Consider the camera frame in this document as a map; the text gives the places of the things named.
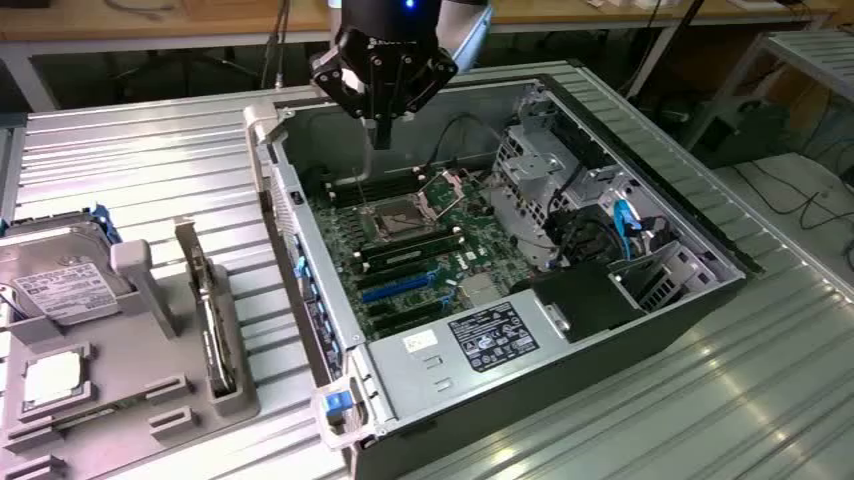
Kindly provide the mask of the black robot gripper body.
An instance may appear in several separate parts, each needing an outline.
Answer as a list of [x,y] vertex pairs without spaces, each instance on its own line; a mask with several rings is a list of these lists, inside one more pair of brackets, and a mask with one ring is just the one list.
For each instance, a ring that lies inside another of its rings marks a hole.
[[344,1],[335,43],[346,64],[367,84],[374,109],[383,109],[383,74],[399,54],[439,49],[438,1]]

